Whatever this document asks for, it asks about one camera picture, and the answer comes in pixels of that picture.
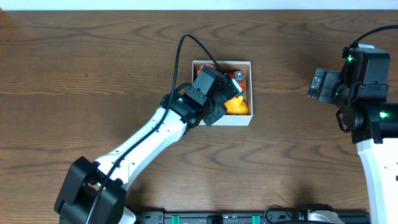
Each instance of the open box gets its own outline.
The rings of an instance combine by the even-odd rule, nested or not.
[[[251,88],[251,64],[250,62],[232,62],[232,61],[217,61],[221,68],[226,71],[242,71],[243,78],[246,82],[246,91],[243,94],[244,101],[248,105],[249,115],[224,115],[212,125],[219,126],[248,126],[251,118],[253,117],[253,104],[252,104],[252,88]],[[192,62],[192,83],[197,77],[197,70],[200,65],[214,64],[212,61],[194,60]]]

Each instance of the green light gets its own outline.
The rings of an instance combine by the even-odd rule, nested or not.
[[[380,117],[381,118],[386,118],[386,117],[388,117],[388,114],[385,113],[385,112],[380,112]]]
[[[352,60],[354,60],[353,56],[349,55],[347,58],[348,62],[351,62]]]

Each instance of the table top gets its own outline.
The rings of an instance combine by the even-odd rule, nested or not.
[[[184,33],[217,60],[250,61],[247,127],[200,126],[168,147],[127,193],[133,209],[265,210],[328,203],[369,208],[366,180],[337,107],[307,97],[315,67],[339,70],[341,49],[398,23],[395,11],[63,11],[0,17],[0,223],[56,223],[53,205],[71,163],[93,161],[134,134],[170,91]],[[364,43],[391,55],[397,31]],[[193,60],[184,42],[178,83]]]

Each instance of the red object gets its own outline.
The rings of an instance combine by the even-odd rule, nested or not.
[[[242,88],[243,92],[246,91],[246,88],[244,86],[244,80],[243,80],[243,75],[241,71],[236,71],[236,72],[228,72],[228,75],[231,76],[231,78],[234,78],[239,86]]]
[[[203,67],[206,66],[206,65],[217,71],[217,68],[213,64],[203,64],[203,65],[200,65],[200,67],[199,67],[199,69],[197,71],[197,76],[199,76],[199,73],[203,70]]]

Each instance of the white arm segment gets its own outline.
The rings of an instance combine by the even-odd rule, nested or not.
[[[163,108],[157,109],[150,121],[126,142],[107,155],[99,157],[96,160],[100,163],[98,169],[104,174],[107,174],[113,162],[118,159],[124,151],[128,150],[135,142],[154,128],[162,118],[164,112],[165,109]],[[116,180],[120,178],[123,181],[122,187],[127,191],[138,174],[155,159],[163,149],[178,141],[184,135],[186,127],[187,124],[181,121],[181,116],[169,110],[159,130],[151,134],[121,161],[119,168],[116,168],[111,175],[111,179]],[[136,219],[135,214],[127,207],[124,207],[123,216],[119,223],[133,224],[136,222]]]
[[[398,139],[357,143],[365,170],[373,224],[398,223]]]

